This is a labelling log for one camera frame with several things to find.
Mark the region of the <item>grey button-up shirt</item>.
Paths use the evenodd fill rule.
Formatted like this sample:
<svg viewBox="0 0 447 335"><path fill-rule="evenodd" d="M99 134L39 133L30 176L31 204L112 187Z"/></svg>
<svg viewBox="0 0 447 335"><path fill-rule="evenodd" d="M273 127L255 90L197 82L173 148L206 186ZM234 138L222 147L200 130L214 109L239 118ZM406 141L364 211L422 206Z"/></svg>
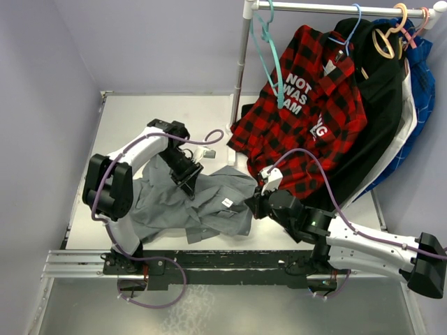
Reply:
<svg viewBox="0 0 447 335"><path fill-rule="evenodd" d="M189 199L168 176L168 166L153 158L133 181L133 206L129 212L140 240L153 241L163 230L186 231L189 244L217 235L247 236L252 212L244 201L254 194L257 183L247 174L225 166L210 175L200 174L195 197ZM228 208L221 202L228 198Z"/></svg>

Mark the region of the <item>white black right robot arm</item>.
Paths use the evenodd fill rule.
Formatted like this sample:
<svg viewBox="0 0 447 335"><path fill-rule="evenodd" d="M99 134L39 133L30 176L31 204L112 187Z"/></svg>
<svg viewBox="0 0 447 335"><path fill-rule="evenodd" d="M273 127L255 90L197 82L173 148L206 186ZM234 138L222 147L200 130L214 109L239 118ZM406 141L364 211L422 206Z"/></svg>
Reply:
<svg viewBox="0 0 447 335"><path fill-rule="evenodd" d="M432 234L412 237L367 228L304 206L285 190L257 188L245 203L254 218L269 218L294 242L313 245L310 262L318 273L364 271L405 283L424 297L444 296L446 251Z"/></svg>

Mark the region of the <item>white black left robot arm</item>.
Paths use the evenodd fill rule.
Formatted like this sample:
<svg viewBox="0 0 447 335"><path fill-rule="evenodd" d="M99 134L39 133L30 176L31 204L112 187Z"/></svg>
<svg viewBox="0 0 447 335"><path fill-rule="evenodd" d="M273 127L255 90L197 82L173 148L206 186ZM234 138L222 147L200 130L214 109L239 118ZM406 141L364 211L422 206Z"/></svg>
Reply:
<svg viewBox="0 0 447 335"><path fill-rule="evenodd" d="M144 264L142 243L129 216L133 176L153 158L161 158L174 185L194 199L203 166L179 148L189 138L183 123L154 119L122 148L107 155L95 154L89 160L82 201L91 209L91 218L104 223L112 249L121 254L119 266L129 274L139 272Z"/></svg>

